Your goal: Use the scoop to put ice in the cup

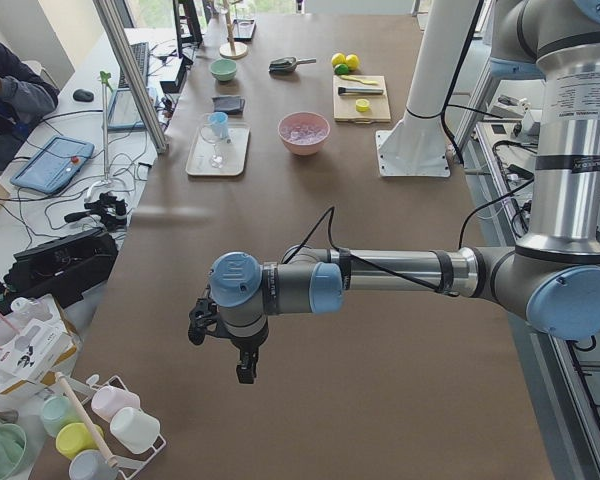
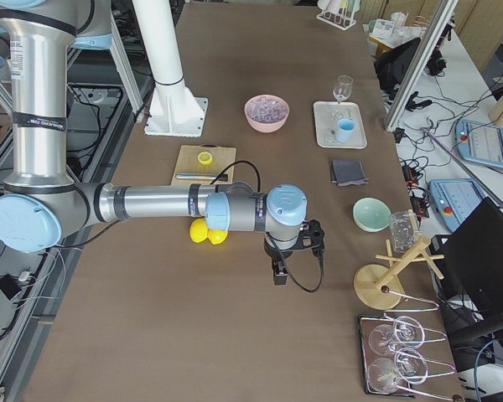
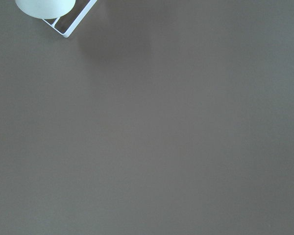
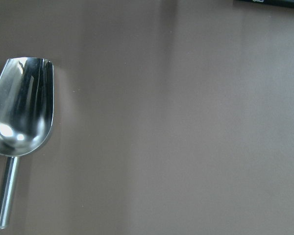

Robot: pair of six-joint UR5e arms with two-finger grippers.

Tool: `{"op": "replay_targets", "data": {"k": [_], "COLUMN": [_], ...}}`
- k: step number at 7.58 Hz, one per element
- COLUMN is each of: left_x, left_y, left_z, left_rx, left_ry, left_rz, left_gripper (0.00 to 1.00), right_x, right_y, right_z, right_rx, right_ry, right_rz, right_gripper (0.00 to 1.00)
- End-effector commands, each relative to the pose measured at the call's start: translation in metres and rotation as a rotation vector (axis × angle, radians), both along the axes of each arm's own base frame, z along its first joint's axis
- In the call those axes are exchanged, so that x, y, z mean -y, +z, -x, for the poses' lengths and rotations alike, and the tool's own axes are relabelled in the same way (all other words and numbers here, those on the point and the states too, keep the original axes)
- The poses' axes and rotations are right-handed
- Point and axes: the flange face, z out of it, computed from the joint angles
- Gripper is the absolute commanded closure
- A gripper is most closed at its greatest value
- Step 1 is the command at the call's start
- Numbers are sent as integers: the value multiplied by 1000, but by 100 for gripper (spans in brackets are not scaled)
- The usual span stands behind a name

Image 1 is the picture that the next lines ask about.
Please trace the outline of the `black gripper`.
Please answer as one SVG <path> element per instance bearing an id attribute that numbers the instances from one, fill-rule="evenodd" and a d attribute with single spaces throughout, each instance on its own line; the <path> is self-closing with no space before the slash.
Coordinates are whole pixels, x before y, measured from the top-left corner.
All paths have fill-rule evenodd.
<path id="1" fill-rule="evenodd" d="M 218 310 L 218 305 L 209 297 L 201 297 L 189 313 L 188 338 L 196 346 L 201 345 L 207 335 L 228 339 L 240 350 L 236 375 L 240 384 L 254 384 L 257 378 L 259 347 L 267 340 L 268 323 L 256 329 L 254 335 L 238 337 L 229 332 Z"/>

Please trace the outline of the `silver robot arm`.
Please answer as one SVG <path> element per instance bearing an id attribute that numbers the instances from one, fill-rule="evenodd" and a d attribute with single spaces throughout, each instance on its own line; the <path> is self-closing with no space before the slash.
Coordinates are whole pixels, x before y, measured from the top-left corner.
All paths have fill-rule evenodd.
<path id="1" fill-rule="evenodd" d="M 271 316 L 337 311 L 347 290 L 481 298 L 563 340 L 600 331 L 600 1 L 500 1 L 493 66 L 545 79 L 527 232 L 512 247 L 441 250 L 289 249 L 260 264 L 230 252 L 211 266 L 188 336 L 225 338 L 238 380 L 256 378 Z"/>

